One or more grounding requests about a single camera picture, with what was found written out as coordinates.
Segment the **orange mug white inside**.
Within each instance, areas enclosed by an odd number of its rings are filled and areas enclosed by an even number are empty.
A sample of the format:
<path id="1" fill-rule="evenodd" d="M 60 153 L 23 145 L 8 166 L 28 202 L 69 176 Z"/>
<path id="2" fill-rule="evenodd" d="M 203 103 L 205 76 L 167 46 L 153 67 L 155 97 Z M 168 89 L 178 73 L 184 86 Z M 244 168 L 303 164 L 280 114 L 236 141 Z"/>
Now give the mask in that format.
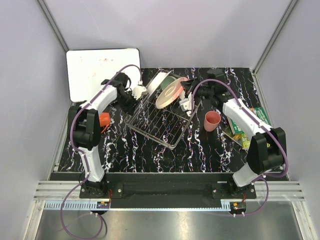
<path id="1" fill-rule="evenodd" d="M 102 112 L 99 116 L 99 123 L 101 128 L 101 134 L 103 134 L 111 124 L 110 114 L 108 112 Z"/>

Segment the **pink cream floral plate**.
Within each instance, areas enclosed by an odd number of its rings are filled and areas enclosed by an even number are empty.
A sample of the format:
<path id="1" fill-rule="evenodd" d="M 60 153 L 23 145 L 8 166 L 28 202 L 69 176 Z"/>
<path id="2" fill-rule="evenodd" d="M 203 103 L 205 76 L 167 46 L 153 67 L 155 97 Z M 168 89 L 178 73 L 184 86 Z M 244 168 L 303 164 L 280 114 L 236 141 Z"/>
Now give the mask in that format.
<path id="1" fill-rule="evenodd" d="M 180 77 L 170 83 L 156 99 L 155 107 L 157 109 L 163 109 L 172 104 L 184 91 L 182 83 L 188 80 L 187 77 Z"/>

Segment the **pink plastic cup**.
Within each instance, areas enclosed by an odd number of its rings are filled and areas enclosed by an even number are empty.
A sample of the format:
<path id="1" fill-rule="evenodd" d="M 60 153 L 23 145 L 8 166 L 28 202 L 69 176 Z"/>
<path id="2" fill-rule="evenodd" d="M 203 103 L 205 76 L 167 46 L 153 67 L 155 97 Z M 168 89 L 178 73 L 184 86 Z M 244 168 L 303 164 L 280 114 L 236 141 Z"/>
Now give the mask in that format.
<path id="1" fill-rule="evenodd" d="M 221 121 L 221 115 L 216 111 L 208 111 L 204 117 L 203 127 L 207 132 L 214 131 Z"/>

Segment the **green ceramic bowl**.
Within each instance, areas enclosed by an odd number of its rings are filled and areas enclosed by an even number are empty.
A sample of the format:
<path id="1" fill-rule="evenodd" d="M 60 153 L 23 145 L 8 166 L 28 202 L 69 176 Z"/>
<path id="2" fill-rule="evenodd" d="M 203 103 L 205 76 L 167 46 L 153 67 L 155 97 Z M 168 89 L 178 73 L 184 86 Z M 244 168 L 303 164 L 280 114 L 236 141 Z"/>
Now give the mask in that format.
<path id="1" fill-rule="evenodd" d="M 165 90 L 172 82 L 177 78 L 171 75 L 166 76 L 166 78 L 160 83 L 161 90 Z"/>

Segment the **wire dish rack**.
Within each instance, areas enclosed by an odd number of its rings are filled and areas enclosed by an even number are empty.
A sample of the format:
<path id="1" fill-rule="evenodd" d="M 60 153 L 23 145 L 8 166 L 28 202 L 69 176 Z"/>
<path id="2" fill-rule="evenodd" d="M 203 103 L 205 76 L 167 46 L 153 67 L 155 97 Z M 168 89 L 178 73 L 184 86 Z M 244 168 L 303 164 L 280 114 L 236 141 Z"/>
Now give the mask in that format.
<path id="1" fill-rule="evenodd" d="M 169 75 L 176 79 L 186 77 L 177 75 L 172 71 Z M 149 140 L 174 149 L 185 131 L 189 128 L 201 100 L 195 100 L 192 111 L 182 111 L 179 101 L 185 98 L 185 91 L 183 91 L 173 103 L 165 108 L 157 109 L 155 103 L 162 91 L 159 85 L 152 95 L 147 94 L 143 96 L 133 116 L 126 121 L 126 125 Z"/>

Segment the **large white plate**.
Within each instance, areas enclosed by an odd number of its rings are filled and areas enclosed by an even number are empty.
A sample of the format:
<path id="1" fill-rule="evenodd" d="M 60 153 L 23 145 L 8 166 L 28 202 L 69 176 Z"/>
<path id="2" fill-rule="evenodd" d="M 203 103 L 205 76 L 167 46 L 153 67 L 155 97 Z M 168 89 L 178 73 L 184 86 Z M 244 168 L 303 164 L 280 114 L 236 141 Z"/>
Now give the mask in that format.
<path id="1" fill-rule="evenodd" d="M 159 85 L 170 73 L 171 71 L 159 71 L 158 73 L 156 73 L 146 86 L 148 94 L 152 95 L 153 92 L 159 87 Z"/>

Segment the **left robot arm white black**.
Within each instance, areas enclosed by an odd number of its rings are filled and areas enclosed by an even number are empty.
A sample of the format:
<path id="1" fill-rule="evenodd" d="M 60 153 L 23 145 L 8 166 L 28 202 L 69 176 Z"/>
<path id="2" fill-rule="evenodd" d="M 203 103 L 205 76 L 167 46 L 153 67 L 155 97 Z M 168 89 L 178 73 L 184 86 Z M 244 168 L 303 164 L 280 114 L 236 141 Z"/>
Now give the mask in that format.
<path id="1" fill-rule="evenodd" d="M 125 113 L 134 113 L 138 100 L 127 87 L 128 83 L 131 79 L 125 73 L 118 72 L 111 80 L 105 79 L 101 83 L 93 99 L 68 110 L 68 137 L 84 166 L 84 180 L 80 185 L 97 198 L 103 198 L 109 192 L 98 147 L 103 126 L 100 116 L 113 101 L 117 101 Z"/>

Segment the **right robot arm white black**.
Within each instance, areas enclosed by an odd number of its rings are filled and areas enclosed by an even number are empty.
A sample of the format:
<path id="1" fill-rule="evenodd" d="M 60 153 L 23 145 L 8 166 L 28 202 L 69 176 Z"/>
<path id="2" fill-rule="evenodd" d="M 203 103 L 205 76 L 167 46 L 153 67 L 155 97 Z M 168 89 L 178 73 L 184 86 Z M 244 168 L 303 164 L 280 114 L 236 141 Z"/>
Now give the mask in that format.
<path id="1" fill-rule="evenodd" d="M 181 82 L 185 97 L 190 102 L 189 110 L 195 110 L 196 98 L 209 99 L 214 107 L 235 121 L 250 138 L 245 165 L 227 181 L 228 195 L 239 198 L 249 185 L 264 180 L 265 176 L 284 177 L 289 168 L 285 131 L 259 119 L 236 93 L 219 79 L 222 76 L 220 69 L 211 69 L 207 75 L 209 78 L 205 80 L 194 78 Z"/>

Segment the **black marble pattern mat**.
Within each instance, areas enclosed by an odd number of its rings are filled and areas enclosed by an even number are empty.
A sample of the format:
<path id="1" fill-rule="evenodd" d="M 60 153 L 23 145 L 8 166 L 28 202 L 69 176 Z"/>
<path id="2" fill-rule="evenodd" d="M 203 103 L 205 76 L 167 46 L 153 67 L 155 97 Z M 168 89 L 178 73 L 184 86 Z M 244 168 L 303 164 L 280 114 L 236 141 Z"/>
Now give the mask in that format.
<path id="1" fill-rule="evenodd" d="M 246 67 L 225 67 L 225 83 L 249 108 L 262 107 L 252 71 Z M 165 70 L 188 77 L 208 79 L 209 68 L 167 68 Z M 112 124 L 102 135 L 99 154 L 103 169 L 108 173 L 188 173 L 235 172 L 246 163 L 247 151 L 223 133 L 228 119 L 223 114 L 213 132 L 204 130 L 204 117 L 216 111 L 209 100 L 203 101 L 182 138 L 174 149 L 164 147 L 144 137 L 126 125 L 130 118 L 116 103 L 105 112 Z M 68 139 L 59 153 L 60 159 L 50 174 L 51 181 L 78 181 L 84 178 L 84 167 Z"/>

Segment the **green children's book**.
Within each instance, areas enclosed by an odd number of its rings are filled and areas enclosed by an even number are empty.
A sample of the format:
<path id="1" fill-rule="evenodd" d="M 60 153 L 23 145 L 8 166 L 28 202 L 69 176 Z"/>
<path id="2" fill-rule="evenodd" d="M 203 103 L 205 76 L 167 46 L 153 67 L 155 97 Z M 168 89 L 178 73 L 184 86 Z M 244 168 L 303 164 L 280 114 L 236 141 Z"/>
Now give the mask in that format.
<path id="1" fill-rule="evenodd" d="M 271 124 L 263 107 L 249 108 L 249 110 L 267 125 Z M 227 120 L 234 135 L 244 133 L 244 131 L 230 117 L 227 117 Z"/>

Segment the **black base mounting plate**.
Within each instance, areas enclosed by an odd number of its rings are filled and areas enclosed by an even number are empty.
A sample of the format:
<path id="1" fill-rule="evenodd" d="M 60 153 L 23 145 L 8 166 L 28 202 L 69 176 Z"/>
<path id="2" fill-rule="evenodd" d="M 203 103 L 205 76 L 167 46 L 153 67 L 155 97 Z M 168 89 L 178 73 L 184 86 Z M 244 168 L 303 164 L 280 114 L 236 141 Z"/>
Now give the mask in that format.
<path id="1" fill-rule="evenodd" d="M 222 200 L 254 200 L 253 185 L 238 187 L 231 173 L 106 173 L 81 186 L 81 199 L 111 198 L 114 209 L 221 209 Z"/>

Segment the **white whiteboard black frame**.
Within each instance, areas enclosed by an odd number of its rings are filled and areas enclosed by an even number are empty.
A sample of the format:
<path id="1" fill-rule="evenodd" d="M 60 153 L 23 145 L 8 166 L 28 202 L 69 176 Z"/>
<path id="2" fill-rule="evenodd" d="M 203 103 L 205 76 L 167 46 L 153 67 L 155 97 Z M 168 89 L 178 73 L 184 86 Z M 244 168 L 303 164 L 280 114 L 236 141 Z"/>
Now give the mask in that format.
<path id="1" fill-rule="evenodd" d="M 137 67 L 141 66 L 137 48 L 69 50 L 66 53 L 70 100 L 74 103 L 88 101 L 96 95 L 101 82 L 111 79 L 120 69 L 131 80 L 127 86 L 134 88 L 140 80 Z"/>

